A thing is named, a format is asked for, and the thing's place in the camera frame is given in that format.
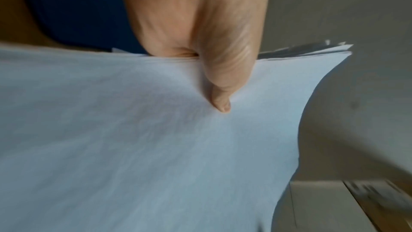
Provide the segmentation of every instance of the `white surface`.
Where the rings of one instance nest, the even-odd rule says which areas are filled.
[[[3,47],[0,231],[269,231],[302,110],[348,55],[258,61],[224,115],[197,61]]]
[[[296,227],[303,231],[376,232],[342,181],[291,182]]]

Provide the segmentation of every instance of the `blue cloth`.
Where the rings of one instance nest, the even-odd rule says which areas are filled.
[[[67,45],[147,53],[134,36],[123,0],[26,0],[41,29]]]

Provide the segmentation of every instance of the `gray wall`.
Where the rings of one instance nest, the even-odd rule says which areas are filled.
[[[262,51],[355,44],[306,107],[296,178],[412,173],[411,19],[412,0],[270,0]]]

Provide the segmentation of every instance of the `hand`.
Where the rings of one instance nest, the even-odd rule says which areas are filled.
[[[257,58],[268,0],[125,0],[142,46],[163,57],[199,56],[213,84],[211,102],[230,111],[230,96],[248,81]]]

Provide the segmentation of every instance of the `paper sheet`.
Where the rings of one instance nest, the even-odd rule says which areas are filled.
[[[0,49],[0,231],[270,231],[315,86],[350,52],[261,60],[222,114],[198,61]]]

